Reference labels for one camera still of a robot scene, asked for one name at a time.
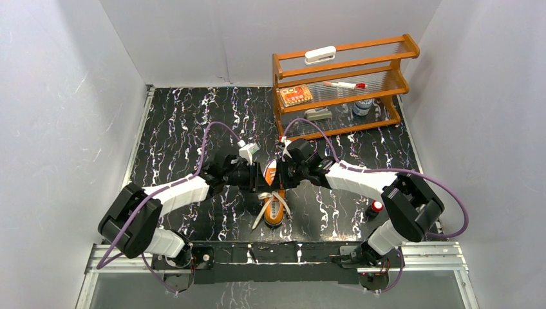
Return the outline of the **white shoelace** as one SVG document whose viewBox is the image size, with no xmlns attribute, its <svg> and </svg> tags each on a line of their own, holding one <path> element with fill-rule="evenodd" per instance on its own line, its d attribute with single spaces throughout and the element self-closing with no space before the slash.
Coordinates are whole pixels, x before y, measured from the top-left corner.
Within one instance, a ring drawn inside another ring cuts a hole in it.
<svg viewBox="0 0 546 309">
<path fill-rule="evenodd" d="M 263 206 L 252 224 L 252 230 L 258 226 L 261 220 L 270 227 L 277 227 L 284 217 L 291 217 L 291 210 L 285 198 L 286 192 L 284 189 L 259 194 L 258 199 L 263 202 Z"/>
</svg>

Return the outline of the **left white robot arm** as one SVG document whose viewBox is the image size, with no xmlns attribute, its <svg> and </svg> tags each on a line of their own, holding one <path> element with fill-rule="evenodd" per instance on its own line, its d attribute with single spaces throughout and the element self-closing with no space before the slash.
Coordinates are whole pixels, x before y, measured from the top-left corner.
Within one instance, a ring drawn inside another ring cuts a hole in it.
<svg viewBox="0 0 546 309">
<path fill-rule="evenodd" d="M 268 192 L 260 164 L 252 159 L 257 150 L 255 143 L 241 143 L 237 153 L 218 151 L 197 175 L 156 187 L 127 184 L 101 219 L 99 234 L 129 259 L 150 253 L 167 257 L 177 268 L 186 267 L 193 257 L 191 242 L 176 231 L 159 229 L 158 220 L 183 206 L 208 200 L 226 186 Z"/>
</svg>

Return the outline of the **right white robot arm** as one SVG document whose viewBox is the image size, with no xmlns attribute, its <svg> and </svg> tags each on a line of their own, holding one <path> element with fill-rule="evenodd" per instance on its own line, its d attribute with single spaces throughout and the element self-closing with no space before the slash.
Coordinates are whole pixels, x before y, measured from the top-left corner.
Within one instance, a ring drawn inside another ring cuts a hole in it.
<svg viewBox="0 0 546 309">
<path fill-rule="evenodd" d="M 359 194 L 383 205 L 388 219 L 357 251 L 372 267 L 380 266 L 390 251 L 406 242 L 422 241 L 445 209 L 425 179 L 413 171 L 373 172 L 333 156 L 322 157 L 307 140 L 298 138 L 288 143 L 276 160 L 270 188 L 293 189 L 303 180 Z"/>
</svg>

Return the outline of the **orange canvas sneaker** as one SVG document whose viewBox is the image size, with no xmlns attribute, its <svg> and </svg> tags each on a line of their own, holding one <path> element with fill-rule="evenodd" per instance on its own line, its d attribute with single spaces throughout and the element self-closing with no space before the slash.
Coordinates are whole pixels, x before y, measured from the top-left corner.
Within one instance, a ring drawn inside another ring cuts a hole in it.
<svg viewBox="0 0 546 309">
<path fill-rule="evenodd" d="M 265 168 L 265 180 L 271 185 L 276 174 L 276 161 L 272 160 Z M 275 196 L 272 196 L 272 202 L 265 209 L 263 219 L 265 223 L 270 227 L 277 227 L 283 221 L 285 217 L 285 208 L 281 203 L 281 200 Z"/>
</svg>

